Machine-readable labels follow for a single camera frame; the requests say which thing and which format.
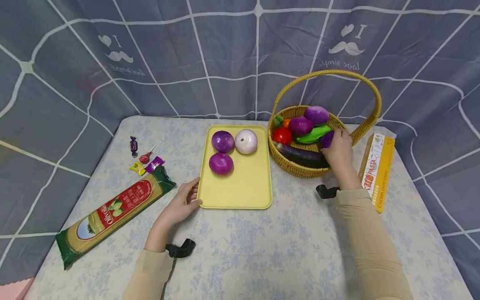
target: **printed mustache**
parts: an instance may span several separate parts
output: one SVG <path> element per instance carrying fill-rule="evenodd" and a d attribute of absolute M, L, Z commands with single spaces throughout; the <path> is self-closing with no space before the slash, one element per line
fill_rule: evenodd
<path fill-rule="evenodd" d="M 345 50 L 346 53 L 356 56 L 361 54 L 365 50 L 359 50 L 357 44 L 350 42 L 350 43 L 345 43 L 344 41 L 341 41 L 340 43 L 336 44 L 333 48 L 328 50 L 328 53 L 330 54 L 335 54 L 339 53 L 340 51 Z"/>
<path fill-rule="evenodd" d="M 120 53 L 112 51 L 110 54 L 107 55 L 107 57 L 113 61 L 120 61 L 121 59 L 126 60 L 129 63 L 133 62 L 133 57 L 129 57 L 127 53 L 120 51 Z"/>

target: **wicker basket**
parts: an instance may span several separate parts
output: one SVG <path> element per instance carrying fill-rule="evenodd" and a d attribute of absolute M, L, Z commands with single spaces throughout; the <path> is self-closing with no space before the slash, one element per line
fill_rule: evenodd
<path fill-rule="evenodd" d="M 326 74 L 339 74 L 339 75 L 346 75 L 349 77 L 354 77 L 357 79 L 360 79 L 361 81 L 365 82 L 372 90 L 373 93 L 375 94 L 375 106 L 372 110 L 372 113 L 370 116 L 362 123 L 360 124 L 350 135 L 353 140 L 353 145 L 355 145 L 360 138 L 362 138 L 367 131 L 375 124 L 377 121 L 378 117 L 380 116 L 380 112 L 382 110 L 382 97 L 380 96 L 380 92 L 378 91 L 378 88 L 371 82 L 368 78 L 355 73 L 351 71 L 346 71 L 346 70 L 321 70 L 313 73 L 309 73 L 306 75 L 303 75 L 302 77 L 299 77 L 289 83 L 287 86 L 285 86 L 280 93 L 278 93 L 278 96 L 275 99 L 275 103 L 273 105 L 273 113 L 272 116 L 270 117 L 270 120 L 268 121 L 268 146 L 270 148 L 270 152 L 272 153 L 272 157 L 274 161 L 286 172 L 297 176 L 297 177 L 302 177 L 302 178 L 315 178 L 319 177 L 322 175 L 325 175 L 330 168 L 307 168 L 304 166 L 301 166 L 299 164 L 296 164 L 292 161 L 289 161 L 286 159 L 283 155 L 280 154 L 280 152 L 275 148 L 272 142 L 272 131 L 275 129 L 274 126 L 274 118 L 276 115 L 276 107 L 278 106 L 278 103 L 280 102 L 280 99 L 282 96 L 287 92 L 291 87 L 296 85 L 299 82 L 302 82 L 304 80 L 307 80 L 312 77 L 320 76 L 320 75 L 326 75 Z M 291 106 L 285 109 L 282 109 L 278 113 L 281 114 L 284 118 L 286 119 L 291 119 L 294 117 L 299 117 L 303 116 L 303 113 L 305 110 L 308 108 L 308 105 L 299 105 L 299 106 Z M 340 121 L 339 118 L 337 118 L 335 115 L 330 114 L 330 119 L 327 122 L 328 126 L 330 127 L 338 127 L 338 128 L 344 128 L 345 124 Z M 295 148 L 300 148 L 300 149 L 305 149 L 305 150 L 310 150 L 310 151 L 315 151 L 319 152 L 320 147 L 318 143 L 315 144 L 299 144 L 295 141 L 292 141 L 290 143 L 290 146 L 295 147 Z"/>

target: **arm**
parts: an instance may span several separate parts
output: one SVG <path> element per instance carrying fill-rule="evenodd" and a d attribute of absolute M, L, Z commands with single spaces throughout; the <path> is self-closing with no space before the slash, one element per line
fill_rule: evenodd
<path fill-rule="evenodd" d="M 332 145 L 322 152 L 340 185 L 336 205 L 347 224 L 362 299 L 412 300 L 395 247 L 352 166 L 348 132 L 335 129 Z"/>
<path fill-rule="evenodd" d="M 196 178 L 182 184 L 177 195 L 154 222 L 123 293 L 123 300 L 160 299 L 173 266 L 173 258 L 165 252 L 168 233 L 202 203 L 195 200 L 199 181 L 200 178 Z"/>

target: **yellow tray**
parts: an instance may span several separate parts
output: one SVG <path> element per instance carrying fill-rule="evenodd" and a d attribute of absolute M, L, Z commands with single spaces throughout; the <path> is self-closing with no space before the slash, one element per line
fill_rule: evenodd
<path fill-rule="evenodd" d="M 234 149 L 230 155 L 233 170 L 226 176 L 211 171 L 210 157 L 216 152 L 212 136 L 219 130 L 229 132 L 234 138 L 242 129 L 252 130 L 258 137 L 257 150 L 248 155 Z M 268 153 L 267 130 L 258 125 L 213 125 L 207 130 L 202 170 L 200 171 L 198 199 L 203 208 L 266 209 L 272 205 L 272 180 Z"/>

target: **left hand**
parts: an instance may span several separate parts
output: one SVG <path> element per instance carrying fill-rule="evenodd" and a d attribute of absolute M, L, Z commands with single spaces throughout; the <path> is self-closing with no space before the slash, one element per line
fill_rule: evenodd
<path fill-rule="evenodd" d="M 175 197 L 173 197 L 172 201 L 158 217 L 158 221 L 170 228 L 185 220 L 186 217 L 197 209 L 202 204 L 202 200 L 196 199 L 199 181 L 200 177 L 197 177 L 188 183 L 182 184 Z"/>

